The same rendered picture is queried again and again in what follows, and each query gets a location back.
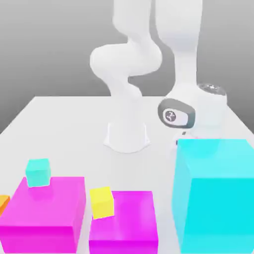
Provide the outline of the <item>small yellow cube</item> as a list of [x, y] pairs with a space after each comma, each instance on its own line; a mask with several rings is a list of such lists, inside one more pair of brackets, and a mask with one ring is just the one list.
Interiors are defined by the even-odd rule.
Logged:
[[110, 187], [90, 189], [93, 219], [101, 219], [115, 215], [114, 197]]

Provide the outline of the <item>small orange cube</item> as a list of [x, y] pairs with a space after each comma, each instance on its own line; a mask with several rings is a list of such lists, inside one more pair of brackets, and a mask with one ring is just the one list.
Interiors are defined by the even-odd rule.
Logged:
[[10, 196], [9, 195], [0, 195], [0, 216], [4, 212], [7, 204], [10, 201]]

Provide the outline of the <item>large cyan box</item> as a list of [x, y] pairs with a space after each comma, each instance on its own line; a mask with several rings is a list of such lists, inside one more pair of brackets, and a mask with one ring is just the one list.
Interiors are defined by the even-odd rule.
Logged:
[[254, 148], [244, 139], [180, 139], [172, 214], [181, 254], [251, 254]]

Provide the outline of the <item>large magenta box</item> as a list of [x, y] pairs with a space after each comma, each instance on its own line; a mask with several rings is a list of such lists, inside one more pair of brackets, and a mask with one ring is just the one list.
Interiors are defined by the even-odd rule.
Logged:
[[23, 178], [0, 216], [4, 253], [75, 253], [85, 206], [84, 177], [51, 177], [34, 188]]
[[151, 191], [113, 191], [115, 215], [92, 219], [90, 254], [158, 254]]

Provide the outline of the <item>small teal cube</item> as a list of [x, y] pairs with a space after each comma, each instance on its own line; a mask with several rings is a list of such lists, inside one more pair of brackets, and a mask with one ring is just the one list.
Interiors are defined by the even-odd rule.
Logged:
[[29, 188], [49, 186], [51, 179], [49, 159], [30, 159], [25, 174]]

